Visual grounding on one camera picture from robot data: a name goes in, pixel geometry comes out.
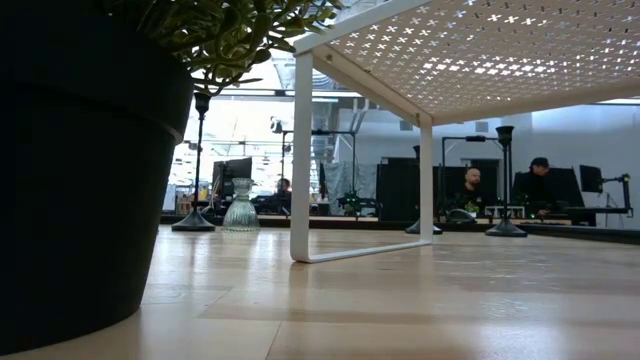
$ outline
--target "desk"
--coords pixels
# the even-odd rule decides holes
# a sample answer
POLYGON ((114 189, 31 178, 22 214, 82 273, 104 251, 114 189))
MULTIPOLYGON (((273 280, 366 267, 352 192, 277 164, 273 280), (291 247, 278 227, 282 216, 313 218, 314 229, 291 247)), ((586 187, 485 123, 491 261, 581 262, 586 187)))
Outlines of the desk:
MULTIPOLYGON (((291 216, 284 215, 258 215, 258 219, 264 220, 287 220, 291 216)), ((359 217, 354 216, 309 216, 309 220, 321 220, 321 221, 360 221, 360 222, 378 222, 377 217, 359 217)))
MULTIPOLYGON (((487 206, 484 208, 484 215, 485 216, 493 216, 493 218, 499 218, 500 214, 502 213, 502 210, 504 210, 504 205, 497 205, 497 206, 487 206)), ((509 213, 511 213, 512 217, 524 217, 525 216, 525 210, 524 210, 524 206, 507 206, 507 211, 509 213)))
MULTIPOLYGON (((554 225, 571 225, 571 220, 568 219, 548 219, 545 221, 542 221, 540 219, 510 219, 512 223, 514 223, 515 225, 523 225, 523 224, 538 224, 538 225, 544 225, 544 224, 554 224, 554 225)), ((476 222, 478 224, 497 224, 500 222, 500 219, 487 219, 487 218, 480 218, 480 219, 476 219, 476 222)))

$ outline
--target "black partition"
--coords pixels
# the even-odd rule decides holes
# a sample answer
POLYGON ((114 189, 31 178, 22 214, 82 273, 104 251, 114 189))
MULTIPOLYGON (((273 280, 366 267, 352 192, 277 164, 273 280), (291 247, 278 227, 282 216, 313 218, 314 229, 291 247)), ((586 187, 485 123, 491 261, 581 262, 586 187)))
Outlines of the black partition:
POLYGON ((569 206, 584 206, 578 178, 573 168, 550 168, 547 177, 549 188, 556 201, 564 202, 569 206))
MULTIPOLYGON (((380 204, 380 221, 415 221, 420 217, 420 167, 416 162, 389 159, 388 164, 378 165, 376 199, 380 204)), ((440 169, 433 167, 433 213, 438 213, 439 204, 453 199, 463 190, 465 166, 447 166, 446 199, 439 192, 440 169)), ((498 197, 498 174, 492 167, 477 167, 482 173, 482 190, 487 198, 498 197)))

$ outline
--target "glass vase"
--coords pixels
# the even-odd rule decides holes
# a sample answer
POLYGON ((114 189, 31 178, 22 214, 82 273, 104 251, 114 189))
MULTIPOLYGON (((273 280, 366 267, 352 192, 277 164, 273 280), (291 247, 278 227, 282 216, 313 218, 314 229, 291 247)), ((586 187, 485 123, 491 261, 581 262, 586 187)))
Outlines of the glass vase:
POLYGON ((256 231, 260 229, 256 208, 249 201, 249 192, 253 181, 251 179, 236 178, 232 182, 236 198, 224 216, 223 229, 226 231, 256 231))

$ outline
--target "black monitor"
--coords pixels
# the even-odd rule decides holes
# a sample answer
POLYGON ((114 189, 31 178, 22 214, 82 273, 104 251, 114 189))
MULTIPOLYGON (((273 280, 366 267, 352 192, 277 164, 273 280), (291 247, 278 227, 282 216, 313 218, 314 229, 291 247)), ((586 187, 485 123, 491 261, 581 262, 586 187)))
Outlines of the black monitor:
POLYGON ((602 194, 602 171, 595 166, 580 165, 580 186, 583 192, 602 194))
POLYGON ((546 184, 558 206, 584 206, 584 199, 582 199, 574 168, 552 167, 545 177, 547 178, 546 184))
POLYGON ((238 160, 229 160, 227 161, 227 166, 224 171, 224 177, 234 179, 234 178, 246 178, 251 179, 251 168, 253 167, 253 162, 251 158, 246 159, 238 159, 238 160))
POLYGON ((515 196, 519 195, 520 188, 522 187, 522 183, 524 182, 524 177, 526 173, 517 172, 513 175, 513 184, 511 185, 511 202, 516 203, 515 196))
POLYGON ((233 196, 233 179, 251 179, 251 168, 253 161, 251 158, 229 160, 224 164, 222 181, 220 182, 221 194, 224 197, 233 196))

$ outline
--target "wood grain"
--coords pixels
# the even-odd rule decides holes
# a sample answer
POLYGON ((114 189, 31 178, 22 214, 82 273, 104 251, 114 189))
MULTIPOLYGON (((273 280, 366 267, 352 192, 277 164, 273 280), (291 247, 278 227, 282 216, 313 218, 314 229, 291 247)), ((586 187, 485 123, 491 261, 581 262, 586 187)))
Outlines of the wood grain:
MULTIPOLYGON (((311 232, 320 253, 414 239, 311 232)), ((288 241, 288 230, 161 227, 139 314, 7 359, 640 358, 638 247, 445 233, 428 247, 303 265, 288 241)))

